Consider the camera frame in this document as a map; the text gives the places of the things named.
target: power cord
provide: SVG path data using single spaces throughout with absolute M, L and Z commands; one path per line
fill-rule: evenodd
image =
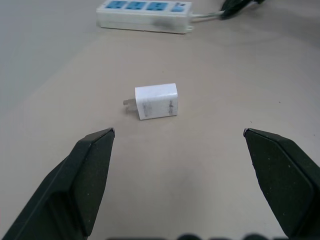
M 193 19 L 220 18 L 222 20 L 234 17 L 243 8 L 251 4 L 262 4 L 265 0 L 225 0 L 221 10 L 208 14 L 193 14 Z

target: white power strip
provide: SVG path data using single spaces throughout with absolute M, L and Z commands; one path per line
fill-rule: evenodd
M 107 0 L 96 10 L 102 28 L 185 34 L 190 32 L 192 2 Z

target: power strip switch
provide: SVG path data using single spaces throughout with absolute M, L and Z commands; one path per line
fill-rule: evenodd
M 189 1 L 107 0 L 96 9 L 102 28 L 186 34 L 193 27 Z

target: white power adapter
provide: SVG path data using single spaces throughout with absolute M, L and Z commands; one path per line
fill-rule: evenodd
M 107 0 L 96 10 L 102 28 L 185 34 L 190 32 L 192 2 Z
M 123 105 L 136 105 L 140 120 L 175 116 L 178 114 L 178 91 L 175 83 L 135 88 L 135 99 Z

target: black object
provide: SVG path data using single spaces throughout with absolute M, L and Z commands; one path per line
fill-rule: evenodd
M 260 188 L 284 233 L 320 239 L 320 168 L 292 140 L 244 131 Z
M 285 234 L 292 240 L 319 240 L 320 168 L 287 138 L 255 129 L 243 135 L 260 188 Z M 86 240 L 105 190 L 114 137 L 109 128 L 81 139 L 42 181 L 3 240 Z M 200 238 L 188 234 L 178 240 Z M 252 234 L 244 240 L 266 238 Z
M 3 240 L 85 240 L 105 191 L 115 132 L 87 135 L 42 181 Z
M 262 4 L 264 1 L 265 0 L 225 0 L 221 7 L 221 11 L 224 11 L 224 13 L 220 16 L 220 18 L 222 20 L 232 18 L 250 2 Z

